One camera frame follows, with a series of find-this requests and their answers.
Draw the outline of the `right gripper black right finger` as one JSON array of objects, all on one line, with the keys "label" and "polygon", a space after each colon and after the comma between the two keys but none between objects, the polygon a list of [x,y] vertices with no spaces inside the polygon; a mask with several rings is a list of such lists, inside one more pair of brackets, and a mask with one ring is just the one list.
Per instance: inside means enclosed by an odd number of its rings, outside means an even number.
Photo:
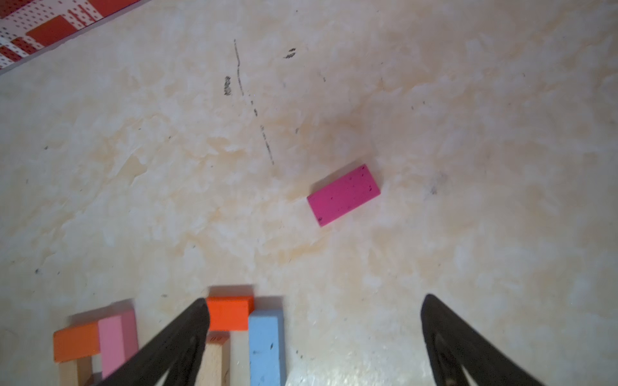
[{"label": "right gripper black right finger", "polygon": [[423,337],[437,385],[539,385],[433,294],[420,312]]}]

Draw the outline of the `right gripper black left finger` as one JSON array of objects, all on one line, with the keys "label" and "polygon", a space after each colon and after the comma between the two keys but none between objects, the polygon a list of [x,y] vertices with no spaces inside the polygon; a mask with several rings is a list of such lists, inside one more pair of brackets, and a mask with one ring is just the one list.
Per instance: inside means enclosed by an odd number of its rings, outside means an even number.
[{"label": "right gripper black left finger", "polygon": [[196,299],[102,385],[194,385],[210,326],[206,299]]}]

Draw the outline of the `wooden block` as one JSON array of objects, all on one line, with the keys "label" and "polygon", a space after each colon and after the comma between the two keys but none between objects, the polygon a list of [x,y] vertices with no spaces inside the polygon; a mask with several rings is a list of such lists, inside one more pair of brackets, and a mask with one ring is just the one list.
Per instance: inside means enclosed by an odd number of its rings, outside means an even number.
[{"label": "wooden block", "polygon": [[228,332],[209,333],[200,370],[196,378],[199,386],[227,386],[230,383],[230,335]]},{"label": "wooden block", "polygon": [[90,357],[58,363],[60,386],[93,384],[93,362]]}]

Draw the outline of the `pink building block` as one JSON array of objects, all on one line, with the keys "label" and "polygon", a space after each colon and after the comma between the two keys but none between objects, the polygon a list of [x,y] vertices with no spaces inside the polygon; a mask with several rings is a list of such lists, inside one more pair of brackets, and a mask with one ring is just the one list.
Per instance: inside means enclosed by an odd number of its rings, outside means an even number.
[{"label": "pink building block", "polygon": [[138,331],[134,310],[98,321],[102,379],[108,378],[138,350]]}]

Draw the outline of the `red-orange building block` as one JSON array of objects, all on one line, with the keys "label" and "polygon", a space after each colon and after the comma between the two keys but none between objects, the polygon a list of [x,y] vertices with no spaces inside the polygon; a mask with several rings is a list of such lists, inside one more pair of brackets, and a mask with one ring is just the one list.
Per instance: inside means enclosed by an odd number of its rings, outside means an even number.
[{"label": "red-orange building block", "polygon": [[210,331],[248,331],[254,312],[253,296],[208,297]]}]

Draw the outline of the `light blue back block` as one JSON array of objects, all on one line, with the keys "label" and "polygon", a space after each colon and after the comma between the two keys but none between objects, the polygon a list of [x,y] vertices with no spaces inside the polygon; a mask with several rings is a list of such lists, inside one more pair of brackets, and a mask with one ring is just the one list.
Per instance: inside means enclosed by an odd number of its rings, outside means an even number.
[{"label": "light blue back block", "polygon": [[255,310],[249,316],[249,374],[251,386],[286,384],[283,310]]}]

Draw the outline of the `orange building block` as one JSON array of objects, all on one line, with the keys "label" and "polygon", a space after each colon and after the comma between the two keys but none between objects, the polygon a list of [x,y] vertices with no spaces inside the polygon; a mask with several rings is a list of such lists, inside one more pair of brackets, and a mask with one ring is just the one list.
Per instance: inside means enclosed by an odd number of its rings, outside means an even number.
[{"label": "orange building block", "polygon": [[92,357],[101,353],[98,322],[70,326],[53,334],[56,363]]}]

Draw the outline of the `magenta building block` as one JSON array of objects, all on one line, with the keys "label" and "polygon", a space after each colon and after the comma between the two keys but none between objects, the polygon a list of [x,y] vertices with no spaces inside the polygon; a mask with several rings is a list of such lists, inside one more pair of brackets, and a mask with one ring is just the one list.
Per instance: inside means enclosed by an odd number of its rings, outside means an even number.
[{"label": "magenta building block", "polygon": [[341,176],[307,197],[320,228],[380,196],[381,190],[366,164]]}]

